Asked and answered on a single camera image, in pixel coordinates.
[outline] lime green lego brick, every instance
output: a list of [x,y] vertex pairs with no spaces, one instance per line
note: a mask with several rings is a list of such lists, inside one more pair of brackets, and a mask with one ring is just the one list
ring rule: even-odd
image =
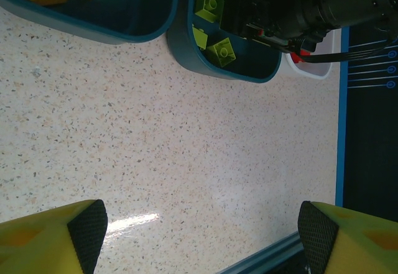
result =
[[205,50],[207,46],[207,34],[205,34],[203,30],[197,29],[193,25],[192,25],[192,30],[197,46],[199,46],[200,50]]
[[197,0],[195,14],[208,22],[221,20],[224,0]]
[[209,46],[206,48],[209,61],[219,67],[224,67],[236,59],[234,50],[231,45],[229,38]]

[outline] red component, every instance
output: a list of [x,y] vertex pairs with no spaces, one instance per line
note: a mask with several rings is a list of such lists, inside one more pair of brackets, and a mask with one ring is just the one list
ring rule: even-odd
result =
[[[305,50],[300,51],[301,55],[311,55],[310,52],[306,52]],[[290,56],[292,57],[292,60],[295,64],[297,64],[298,62],[304,62],[302,58],[300,58],[298,55],[296,55],[295,53],[291,53]]]

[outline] white container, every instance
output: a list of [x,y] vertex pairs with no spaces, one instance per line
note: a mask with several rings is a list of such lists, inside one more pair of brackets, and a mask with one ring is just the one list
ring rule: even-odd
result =
[[[312,55],[324,55],[327,53],[333,53],[335,51],[335,39],[338,39],[339,35],[336,35],[336,31],[332,30],[323,39],[322,43],[318,43],[317,50]],[[305,63],[293,62],[292,56],[289,53],[282,54],[282,60],[280,61],[280,67],[277,74],[283,74],[288,76],[304,76],[314,78],[316,80],[324,80],[330,74],[333,67],[333,63]]]

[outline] white speckled table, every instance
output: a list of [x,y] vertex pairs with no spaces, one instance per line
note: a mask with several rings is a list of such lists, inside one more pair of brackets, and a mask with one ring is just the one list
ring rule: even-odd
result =
[[103,199],[96,273],[214,273],[335,197],[339,74],[184,70],[165,37],[104,45],[0,9],[0,222]]

